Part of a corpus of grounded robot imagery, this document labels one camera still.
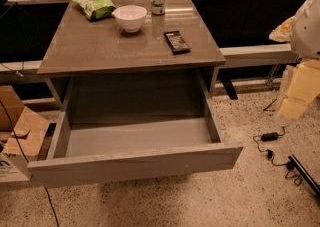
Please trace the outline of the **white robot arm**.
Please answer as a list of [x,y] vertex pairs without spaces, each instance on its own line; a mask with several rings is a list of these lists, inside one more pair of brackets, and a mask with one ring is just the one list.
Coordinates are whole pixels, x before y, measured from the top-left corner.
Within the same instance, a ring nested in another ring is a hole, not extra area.
[[282,75],[275,122],[286,127],[320,95],[320,0],[306,0],[269,38],[289,42],[301,59],[296,67],[287,66]]

